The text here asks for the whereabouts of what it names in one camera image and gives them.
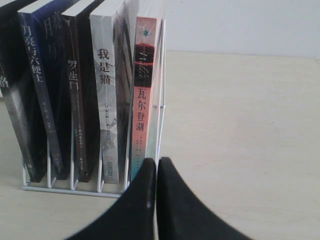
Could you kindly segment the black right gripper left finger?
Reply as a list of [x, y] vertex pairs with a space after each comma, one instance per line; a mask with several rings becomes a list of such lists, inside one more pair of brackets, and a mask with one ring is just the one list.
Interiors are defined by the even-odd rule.
[[126, 191], [101, 216], [69, 240], [153, 240], [156, 164], [146, 158]]

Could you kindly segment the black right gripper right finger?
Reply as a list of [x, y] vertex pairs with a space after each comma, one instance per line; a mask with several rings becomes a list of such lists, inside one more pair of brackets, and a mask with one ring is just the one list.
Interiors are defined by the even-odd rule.
[[160, 240], [250, 239], [192, 192], [169, 157], [162, 157], [158, 163], [156, 215]]

